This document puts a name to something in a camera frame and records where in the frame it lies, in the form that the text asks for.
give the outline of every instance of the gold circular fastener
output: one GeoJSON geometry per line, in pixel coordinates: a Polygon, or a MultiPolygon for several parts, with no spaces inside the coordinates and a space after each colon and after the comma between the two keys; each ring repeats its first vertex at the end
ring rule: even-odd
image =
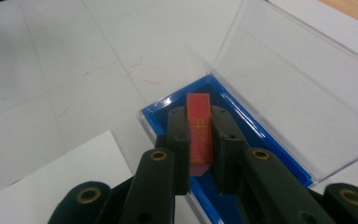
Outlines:
{"type": "Polygon", "coordinates": [[[89,187],[82,189],[76,195],[76,200],[78,203],[93,203],[101,196],[101,190],[97,187],[89,187]]]}
{"type": "Polygon", "coordinates": [[[348,203],[358,206],[358,192],[351,189],[342,189],[339,195],[348,203]]]}
{"type": "Polygon", "coordinates": [[[163,161],[165,160],[165,158],[167,158],[167,153],[164,152],[164,151],[154,151],[152,152],[152,154],[150,154],[150,158],[153,160],[153,161],[163,161]]]}
{"type": "Polygon", "coordinates": [[[263,150],[253,150],[252,156],[254,156],[256,159],[260,161],[266,161],[270,158],[269,153],[263,151],[263,150]]]}

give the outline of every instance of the red block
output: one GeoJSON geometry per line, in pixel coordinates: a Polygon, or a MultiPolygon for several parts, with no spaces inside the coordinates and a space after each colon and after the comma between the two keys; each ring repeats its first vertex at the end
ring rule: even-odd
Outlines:
{"type": "Polygon", "coordinates": [[[190,175],[203,175],[213,164],[211,104],[208,93],[187,95],[190,127],[190,175]]]}

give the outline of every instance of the red eraser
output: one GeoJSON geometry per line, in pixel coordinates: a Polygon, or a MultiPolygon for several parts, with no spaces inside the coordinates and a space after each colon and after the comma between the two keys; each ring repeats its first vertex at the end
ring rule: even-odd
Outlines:
{"type": "Polygon", "coordinates": [[[203,175],[213,163],[211,104],[208,93],[187,95],[190,127],[190,175],[203,175]]]}

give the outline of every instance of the clear plastic lid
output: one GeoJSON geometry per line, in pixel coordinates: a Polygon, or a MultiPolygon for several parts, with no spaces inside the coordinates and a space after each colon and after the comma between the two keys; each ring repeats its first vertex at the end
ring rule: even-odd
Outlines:
{"type": "Polygon", "coordinates": [[[212,73],[315,182],[358,160],[358,56],[245,0],[212,73]]]}

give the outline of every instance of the plastic case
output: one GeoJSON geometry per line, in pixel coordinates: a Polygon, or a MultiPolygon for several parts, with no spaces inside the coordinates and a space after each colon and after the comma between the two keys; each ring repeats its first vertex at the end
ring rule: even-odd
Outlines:
{"type": "Polygon", "coordinates": [[[274,151],[304,186],[358,161],[358,56],[270,2],[243,1],[213,68],[141,111],[152,138],[187,92],[209,92],[250,145],[274,151]]]}

